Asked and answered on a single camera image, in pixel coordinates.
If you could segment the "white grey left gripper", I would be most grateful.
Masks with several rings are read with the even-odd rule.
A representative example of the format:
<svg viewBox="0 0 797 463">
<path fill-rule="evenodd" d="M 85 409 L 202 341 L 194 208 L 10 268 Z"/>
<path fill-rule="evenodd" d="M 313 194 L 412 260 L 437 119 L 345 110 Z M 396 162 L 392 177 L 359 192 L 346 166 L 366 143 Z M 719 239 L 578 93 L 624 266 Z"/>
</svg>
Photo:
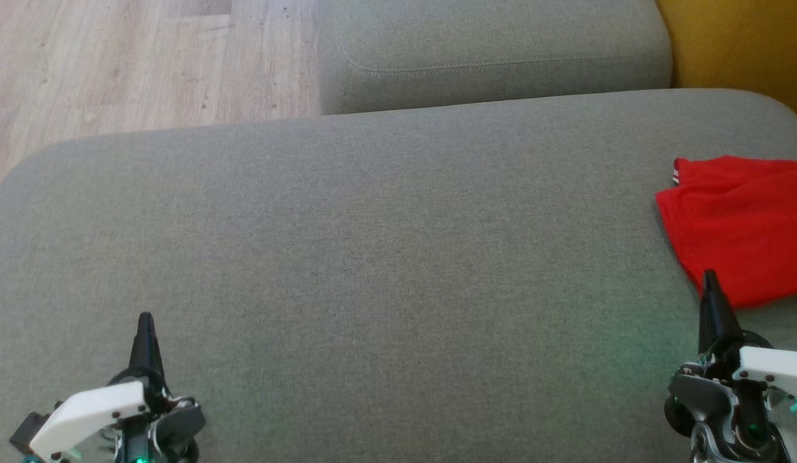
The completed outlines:
<svg viewBox="0 0 797 463">
<path fill-rule="evenodd" d="M 204 412 L 195 398 L 170 393 L 150 313 L 139 315 L 129 367 L 154 371 L 120 372 L 51 413 L 29 413 L 10 437 L 22 463 L 75 463 L 77 446 L 95 435 L 107 442 L 112 463 L 199 463 L 195 437 L 206 424 Z"/>
</svg>

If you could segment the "medium grey sofa seat cushion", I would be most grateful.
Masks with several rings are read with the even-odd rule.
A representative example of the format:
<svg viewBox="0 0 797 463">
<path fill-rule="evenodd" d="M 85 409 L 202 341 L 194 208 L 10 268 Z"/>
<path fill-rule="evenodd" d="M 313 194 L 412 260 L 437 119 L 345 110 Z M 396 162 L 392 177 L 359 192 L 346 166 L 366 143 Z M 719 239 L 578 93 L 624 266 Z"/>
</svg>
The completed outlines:
<svg viewBox="0 0 797 463">
<path fill-rule="evenodd" d="M 318 0 L 319 104 L 363 113 L 668 88 L 656 0 Z"/>
</svg>

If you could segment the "red and white basketball jersey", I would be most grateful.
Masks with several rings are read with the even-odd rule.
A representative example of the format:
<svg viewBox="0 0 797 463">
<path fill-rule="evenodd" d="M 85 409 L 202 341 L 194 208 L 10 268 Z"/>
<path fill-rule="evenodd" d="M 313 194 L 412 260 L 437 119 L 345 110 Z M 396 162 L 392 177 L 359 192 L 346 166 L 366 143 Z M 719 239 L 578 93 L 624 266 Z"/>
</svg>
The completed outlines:
<svg viewBox="0 0 797 463">
<path fill-rule="evenodd" d="M 656 194 L 678 261 L 699 292 L 713 270 L 736 308 L 797 296 L 797 170 L 681 181 Z"/>
</svg>

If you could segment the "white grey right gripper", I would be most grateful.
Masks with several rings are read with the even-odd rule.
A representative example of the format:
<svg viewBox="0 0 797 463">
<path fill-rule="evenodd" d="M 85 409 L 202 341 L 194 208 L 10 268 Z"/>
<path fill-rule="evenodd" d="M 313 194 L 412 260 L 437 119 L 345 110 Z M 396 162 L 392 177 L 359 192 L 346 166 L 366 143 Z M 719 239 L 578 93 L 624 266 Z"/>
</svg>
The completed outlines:
<svg viewBox="0 0 797 463">
<path fill-rule="evenodd" d="M 797 434 L 771 419 L 791 401 L 797 414 L 797 351 L 745 343 L 716 270 L 699 299 L 699 359 L 668 384 L 664 416 L 690 442 L 688 463 L 797 463 Z M 728 349 L 718 355 L 707 350 Z"/>
</svg>

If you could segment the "large yellow sofa backrest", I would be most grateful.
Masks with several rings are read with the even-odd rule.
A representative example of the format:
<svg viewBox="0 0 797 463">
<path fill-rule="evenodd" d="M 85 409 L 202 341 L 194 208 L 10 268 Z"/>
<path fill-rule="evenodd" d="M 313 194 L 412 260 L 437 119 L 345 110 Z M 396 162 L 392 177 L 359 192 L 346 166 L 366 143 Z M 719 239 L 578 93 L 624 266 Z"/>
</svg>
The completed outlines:
<svg viewBox="0 0 797 463">
<path fill-rule="evenodd" d="M 670 35 L 672 85 L 774 98 L 797 114 L 797 0 L 655 0 Z"/>
</svg>

